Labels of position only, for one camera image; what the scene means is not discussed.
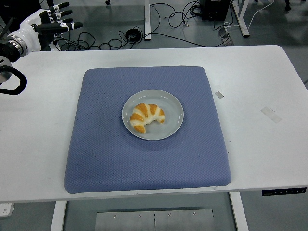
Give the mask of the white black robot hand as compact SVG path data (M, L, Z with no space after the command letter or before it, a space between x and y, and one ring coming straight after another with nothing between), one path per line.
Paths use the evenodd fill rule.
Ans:
M19 29L7 36L5 44L17 50L20 56L26 56L48 47L57 36L83 27L82 22L65 19L65 16L72 14L72 10L66 9L69 2L54 4L51 0L48 6L23 20Z

